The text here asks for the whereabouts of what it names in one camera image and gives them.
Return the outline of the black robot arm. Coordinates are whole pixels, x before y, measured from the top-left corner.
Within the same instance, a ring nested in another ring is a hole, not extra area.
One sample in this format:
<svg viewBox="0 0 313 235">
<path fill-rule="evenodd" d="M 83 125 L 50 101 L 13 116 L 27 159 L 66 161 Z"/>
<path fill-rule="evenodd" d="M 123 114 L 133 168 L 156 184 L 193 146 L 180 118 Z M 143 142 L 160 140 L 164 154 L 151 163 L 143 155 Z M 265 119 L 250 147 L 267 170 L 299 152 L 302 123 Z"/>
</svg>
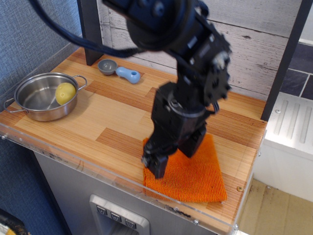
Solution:
<svg viewBox="0 0 313 235">
<path fill-rule="evenodd" d="M 163 51 L 177 61 L 177 81 L 156 92 L 154 131 L 143 149 L 142 162 L 160 179 L 170 155 L 196 153 L 206 119 L 226 98 L 230 45 L 207 21 L 208 8 L 200 0 L 107 0 L 105 5 L 126 19 L 139 49 Z"/>
</svg>

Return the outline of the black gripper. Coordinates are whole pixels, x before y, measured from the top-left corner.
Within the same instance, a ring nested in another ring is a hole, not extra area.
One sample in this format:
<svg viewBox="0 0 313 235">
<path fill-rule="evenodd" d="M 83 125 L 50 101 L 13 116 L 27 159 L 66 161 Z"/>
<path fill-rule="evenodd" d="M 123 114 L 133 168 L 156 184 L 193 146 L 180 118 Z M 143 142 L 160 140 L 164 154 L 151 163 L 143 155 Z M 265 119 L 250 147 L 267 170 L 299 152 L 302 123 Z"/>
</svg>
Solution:
<svg viewBox="0 0 313 235">
<path fill-rule="evenodd" d="M 191 158 L 206 134 L 210 111 L 191 87 L 166 83 L 156 92 L 151 119 L 154 131 L 144 145 L 142 163 L 156 179 L 164 177 L 168 156 L 180 150 Z"/>
</svg>

